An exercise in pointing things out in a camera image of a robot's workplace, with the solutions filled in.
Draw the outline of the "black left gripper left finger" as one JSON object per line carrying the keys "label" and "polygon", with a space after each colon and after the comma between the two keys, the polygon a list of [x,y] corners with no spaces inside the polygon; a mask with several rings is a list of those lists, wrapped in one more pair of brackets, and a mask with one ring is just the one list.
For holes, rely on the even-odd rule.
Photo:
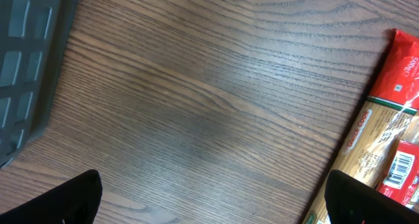
{"label": "black left gripper left finger", "polygon": [[1,214],[1,224],[93,224],[102,192],[99,172],[88,170]]}

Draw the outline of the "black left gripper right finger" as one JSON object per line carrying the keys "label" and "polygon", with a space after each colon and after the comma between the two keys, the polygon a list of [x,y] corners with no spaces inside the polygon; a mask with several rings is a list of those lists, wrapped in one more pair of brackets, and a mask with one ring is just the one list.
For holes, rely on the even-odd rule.
{"label": "black left gripper right finger", "polygon": [[330,172],[324,197],[332,224],[418,224],[418,213],[340,170]]}

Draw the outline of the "orange spaghetti package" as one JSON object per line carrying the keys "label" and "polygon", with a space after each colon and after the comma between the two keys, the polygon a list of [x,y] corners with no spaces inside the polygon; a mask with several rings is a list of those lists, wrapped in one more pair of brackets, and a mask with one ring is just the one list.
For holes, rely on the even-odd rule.
{"label": "orange spaghetti package", "polygon": [[331,223],[325,186],[340,170],[412,210],[418,202],[418,38],[399,29],[304,223]]}

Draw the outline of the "grey plastic basket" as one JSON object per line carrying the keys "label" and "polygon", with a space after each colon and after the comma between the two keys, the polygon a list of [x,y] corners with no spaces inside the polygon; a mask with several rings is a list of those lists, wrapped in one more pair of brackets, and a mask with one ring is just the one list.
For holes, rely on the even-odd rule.
{"label": "grey plastic basket", "polygon": [[1,0],[1,166],[45,130],[78,0]]}

